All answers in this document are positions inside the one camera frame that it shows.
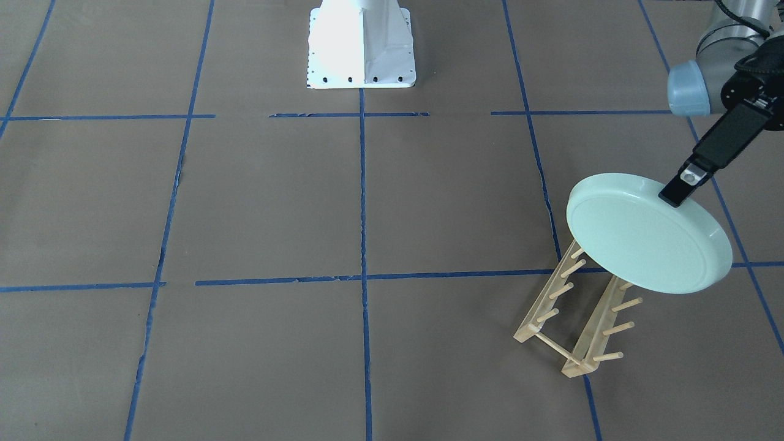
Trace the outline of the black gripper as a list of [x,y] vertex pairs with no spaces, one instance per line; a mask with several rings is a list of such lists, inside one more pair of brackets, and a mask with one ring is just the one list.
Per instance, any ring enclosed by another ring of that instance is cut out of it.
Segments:
[[734,64],[734,73],[720,92],[727,112],[698,140],[658,197],[674,208],[683,204],[736,159],[774,116],[782,117],[782,96],[783,36],[774,34]]

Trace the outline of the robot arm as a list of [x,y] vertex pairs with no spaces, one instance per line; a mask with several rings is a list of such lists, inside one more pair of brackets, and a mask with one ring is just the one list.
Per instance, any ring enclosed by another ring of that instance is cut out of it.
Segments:
[[764,131],[783,126],[781,1],[717,1],[695,57],[668,77],[670,111],[718,115],[659,197],[677,208]]

